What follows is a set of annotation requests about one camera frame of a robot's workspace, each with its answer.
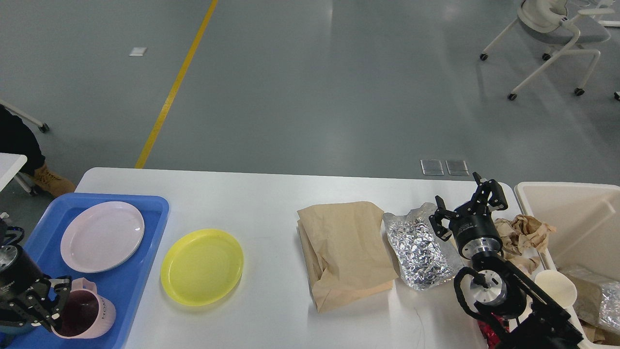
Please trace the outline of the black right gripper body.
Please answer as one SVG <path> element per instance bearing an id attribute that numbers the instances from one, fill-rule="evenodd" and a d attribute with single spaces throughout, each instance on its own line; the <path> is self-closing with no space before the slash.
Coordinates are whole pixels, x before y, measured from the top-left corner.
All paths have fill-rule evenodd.
<path id="1" fill-rule="evenodd" d="M 498 254 L 502 250 L 502 240 L 490 214 L 462 216 L 451 221 L 448 227 L 463 258 L 482 252 Z"/>

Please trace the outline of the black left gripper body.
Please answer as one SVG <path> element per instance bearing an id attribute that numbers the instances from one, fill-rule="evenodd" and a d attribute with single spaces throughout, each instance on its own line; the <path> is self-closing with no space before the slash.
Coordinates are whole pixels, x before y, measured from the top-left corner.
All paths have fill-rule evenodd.
<path id="1" fill-rule="evenodd" d="M 41 282 L 40 268 L 18 245 L 1 247 L 0 298 L 8 302 L 9 309 L 25 318 L 29 323 L 41 323 L 44 308 L 41 296 L 44 285 Z M 5 322 L 4 325 L 23 325 L 24 323 Z"/>

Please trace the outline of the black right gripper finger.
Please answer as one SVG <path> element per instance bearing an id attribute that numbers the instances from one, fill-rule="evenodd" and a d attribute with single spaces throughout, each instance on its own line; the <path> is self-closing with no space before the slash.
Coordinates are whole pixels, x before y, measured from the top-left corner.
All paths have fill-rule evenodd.
<path id="1" fill-rule="evenodd" d="M 471 198 L 471 213 L 474 216 L 489 216 L 494 211 L 509 208 L 502 186 L 494 179 L 484 179 L 478 172 L 472 176 L 477 188 Z"/>
<path id="2" fill-rule="evenodd" d="M 459 214 L 458 212 L 448 210 L 445 207 L 445 201 L 443 201 L 442 197 L 436 196 L 434 198 L 437 208 L 434 214 L 432 214 L 428 218 L 436 237 L 438 237 L 442 241 L 448 241 L 452 235 L 452 232 L 442 224 L 442 221 L 456 220 L 459 218 Z"/>

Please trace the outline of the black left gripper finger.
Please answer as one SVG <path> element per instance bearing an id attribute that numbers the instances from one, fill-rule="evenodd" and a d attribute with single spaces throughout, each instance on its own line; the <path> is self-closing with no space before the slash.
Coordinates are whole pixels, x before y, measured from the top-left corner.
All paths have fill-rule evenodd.
<path id="1" fill-rule="evenodd" d="M 0 309 L 1 309 L 0 310 L 0 320 L 1 320 L 0 332 L 2 335 L 24 335 L 26 333 L 35 331 L 35 329 L 38 329 L 40 327 L 40 326 L 31 325 L 31 323 L 29 323 L 28 320 L 26 320 L 25 318 L 22 318 L 20 315 L 10 310 L 8 302 L 1 302 Z M 18 323 L 23 323 L 23 325 L 9 326 L 9 325 L 4 325 L 5 322 L 10 322 L 10 323 L 18 322 Z"/>
<path id="2" fill-rule="evenodd" d="M 56 327 L 60 327 L 61 313 L 68 302 L 68 298 L 72 289 L 72 277 L 60 276 L 51 278 L 43 276 L 41 282 L 44 285 L 44 295 L 41 296 L 41 305 L 44 308 L 41 320 L 42 326 L 52 332 Z"/>

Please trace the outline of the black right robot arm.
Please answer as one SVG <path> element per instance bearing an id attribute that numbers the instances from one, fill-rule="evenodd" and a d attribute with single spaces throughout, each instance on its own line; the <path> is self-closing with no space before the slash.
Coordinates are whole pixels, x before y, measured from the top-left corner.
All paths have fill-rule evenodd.
<path id="1" fill-rule="evenodd" d="M 472 175 L 476 190 L 469 201 L 449 210 L 440 196 L 429 217 L 436 236 L 454 238 L 458 254 L 470 261 L 454 278 L 459 305 L 473 319 L 489 325 L 498 349 L 577 349 L 582 332 L 565 311 L 524 272 L 503 256 L 492 212 L 509 206 L 494 179 Z"/>

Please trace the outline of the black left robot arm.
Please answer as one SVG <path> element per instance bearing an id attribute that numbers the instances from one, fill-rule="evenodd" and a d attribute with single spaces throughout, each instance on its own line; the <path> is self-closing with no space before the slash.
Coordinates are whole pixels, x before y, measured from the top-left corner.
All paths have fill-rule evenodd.
<path id="1" fill-rule="evenodd" d="M 20 241 L 24 230 L 1 221 L 1 325 L 21 331 L 26 327 L 57 330 L 71 291 L 69 275 L 52 278 L 42 272 Z"/>

